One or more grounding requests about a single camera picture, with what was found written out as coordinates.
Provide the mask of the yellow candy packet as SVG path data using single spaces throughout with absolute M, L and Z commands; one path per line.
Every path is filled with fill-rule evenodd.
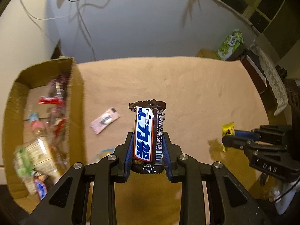
M 234 136 L 234 122 L 230 122 L 227 124 L 222 125 L 222 136 Z

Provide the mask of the large snickers bar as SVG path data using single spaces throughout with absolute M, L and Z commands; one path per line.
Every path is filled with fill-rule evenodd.
M 133 139 L 132 171 L 139 174 L 160 174 L 164 170 L 163 121 L 166 103 L 145 100 L 129 104 L 136 113 Z

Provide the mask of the small dark snickers bar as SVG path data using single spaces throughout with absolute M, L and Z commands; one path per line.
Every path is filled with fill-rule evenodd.
M 48 193 L 48 189 L 46 185 L 47 178 L 48 178 L 47 175 L 40 175 L 40 176 L 33 177 L 36 191 L 38 193 L 40 200 L 42 200 Z

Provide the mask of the clear red dates bag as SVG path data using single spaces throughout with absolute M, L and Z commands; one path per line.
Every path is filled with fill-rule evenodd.
M 39 98 L 39 104 L 49 107 L 46 128 L 50 135 L 50 140 L 57 144 L 65 133 L 66 101 L 68 96 L 68 77 L 57 76 L 48 83 L 48 95 Z

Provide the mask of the chocolate ball blue wrapper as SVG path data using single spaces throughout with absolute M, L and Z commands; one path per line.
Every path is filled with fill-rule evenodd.
M 105 149 L 96 154 L 96 162 L 99 162 L 102 158 L 105 158 L 114 153 L 114 148 Z

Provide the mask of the pink candy wrapper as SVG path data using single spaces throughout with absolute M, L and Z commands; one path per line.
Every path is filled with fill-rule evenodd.
M 97 119 L 92 121 L 90 126 L 94 133 L 98 135 L 117 119 L 119 119 L 119 114 L 114 107 L 111 107 Z

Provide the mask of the white lace cloth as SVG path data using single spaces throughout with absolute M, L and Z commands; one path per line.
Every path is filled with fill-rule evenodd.
M 272 59 L 259 46 L 256 45 L 254 48 L 258 53 L 260 66 L 277 101 L 277 108 L 274 112 L 274 116 L 277 116 L 283 112 L 288 105 L 286 88 L 274 66 Z

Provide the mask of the tan table cloth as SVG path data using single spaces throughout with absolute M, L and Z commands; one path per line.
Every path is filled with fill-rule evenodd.
M 239 130 L 269 123 L 248 72 L 240 61 L 201 57 L 135 57 L 76 64 L 83 79 L 85 162 L 75 162 L 27 218 L 27 224 L 205 224 L 207 186 L 211 223 L 270 224 L 247 189 L 254 172 L 243 153 L 222 153 L 222 125 Z M 124 144 L 135 130 L 129 104 L 166 103 L 163 132 L 182 154 L 183 180 L 165 172 L 115 182 L 118 157 L 96 162 L 102 150 Z M 119 119 L 100 134 L 90 124 L 114 107 Z

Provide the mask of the beige cracker package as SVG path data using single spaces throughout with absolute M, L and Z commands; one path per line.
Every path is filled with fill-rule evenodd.
M 17 146 L 14 152 L 14 169 L 30 195 L 36 194 L 31 171 L 49 175 L 57 182 L 61 175 L 56 160 L 52 157 L 46 137 L 38 137 Z

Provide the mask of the green printed carton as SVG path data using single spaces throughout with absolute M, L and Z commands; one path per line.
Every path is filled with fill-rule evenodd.
M 244 40 L 241 31 L 234 29 L 218 48 L 216 55 L 220 60 L 227 60 L 243 44 Z

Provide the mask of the brown cardboard box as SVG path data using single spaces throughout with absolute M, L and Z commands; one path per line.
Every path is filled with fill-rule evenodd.
M 64 135 L 55 144 L 50 140 L 46 122 L 49 107 L 39 104 L 47 96 L 48 83 L 57 76 L 68 77 L 66 101 L 67 122 Z M 31 213 L 40 203 L 38 193 L 30 195 L 14 169 L 14 152 L 17 146 L 38 137 L 46 137 L 52 157 L 61 176 L 75 162 L 85 162 L 83 137 L 83 79 L 76 62 L 71 57 L 48 60 L 23 70 L 14 81 L 4 111 L 2 152 L 8 190 L 13 201 Z M 46 175 L 32 170 L 32 177 Z M 55 184 L 47 175 L 46 185 Z

